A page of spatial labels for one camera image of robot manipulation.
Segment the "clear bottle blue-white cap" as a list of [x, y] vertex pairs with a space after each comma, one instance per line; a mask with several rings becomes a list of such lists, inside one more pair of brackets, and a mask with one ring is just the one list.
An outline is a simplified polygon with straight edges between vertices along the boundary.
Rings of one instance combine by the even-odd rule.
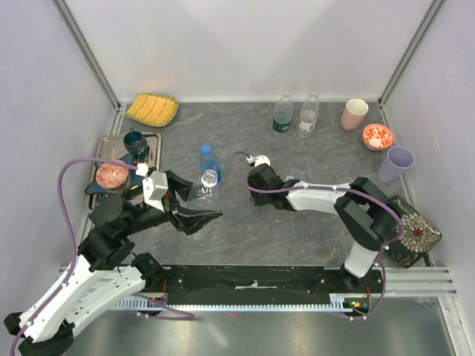
[[200, 180], [192, 185], [186, 206], [196, 211], [213, 210], [217, 207], [219, 199], [218, 174], [212, 169], [207, 169]]

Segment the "blue label bottle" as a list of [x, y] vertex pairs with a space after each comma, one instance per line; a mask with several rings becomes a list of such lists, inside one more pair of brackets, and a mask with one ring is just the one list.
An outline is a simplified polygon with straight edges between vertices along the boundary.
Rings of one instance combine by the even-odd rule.
[[200, 147], [200, 170], [201, 173], [204, 173], [206, 170], [215, 171], [217, 173], [217, 182], [221, 182], [220, 160], [209, 144], [201, 145]]

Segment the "green label bottle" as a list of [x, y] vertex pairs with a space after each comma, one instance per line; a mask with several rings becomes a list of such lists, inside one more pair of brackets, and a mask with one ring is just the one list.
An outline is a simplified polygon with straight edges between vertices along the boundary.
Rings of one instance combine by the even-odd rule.
[[286, 134], [292, 122], [292, 98], [289, 91], [282, 93], [275, 106], [272, 129], [277, 134]]

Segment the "red label clear bottle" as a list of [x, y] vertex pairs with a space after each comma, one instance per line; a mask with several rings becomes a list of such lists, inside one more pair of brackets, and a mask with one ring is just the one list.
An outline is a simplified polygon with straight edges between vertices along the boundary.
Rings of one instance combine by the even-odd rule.
[[304, 101], [298, 120], [296, 133], [300, 138], [309, 138], [315, 128], [315, 123], [319, 114], [318, 92], [311, 92]]

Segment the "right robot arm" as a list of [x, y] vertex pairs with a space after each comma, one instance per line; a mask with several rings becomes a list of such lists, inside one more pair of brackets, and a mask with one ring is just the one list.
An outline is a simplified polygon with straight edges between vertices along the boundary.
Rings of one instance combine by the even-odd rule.
[[353, 237], [339, 275], [341, 286], [347, 291], [358, 291], [366, 284], [366, 274], [382, 246], [404, 228], [401, 214], [389, 197], [364, 177], [342, 185], [317, 185], [299, 179], [284, 181], [264, 163], [249, 172], [247, 183], [256, 205], [339, 216]]

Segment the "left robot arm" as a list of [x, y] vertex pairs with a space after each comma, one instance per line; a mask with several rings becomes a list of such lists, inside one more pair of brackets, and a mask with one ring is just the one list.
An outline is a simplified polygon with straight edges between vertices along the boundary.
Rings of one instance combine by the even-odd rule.
[[101, 197], [89, 216], [94, 227], [73, 247], [73, 259], [63, 274], [28, 310], [4, 319], [6, 329], [15, 337], [12, 355], [63, 355], [74, 338], [115, 303], [161, 287], [166, 270], [151, 254], [142, 253], [110, 282], [90, 290], [132, 252], [135, 244], [130, 235], [163, 223], [191, 235], [223, 214], [181, 206], [179, 200], [187, 199], [192, 183], [172, 171], [151, 172], [141, 188], [140, 205], [116, 194]]

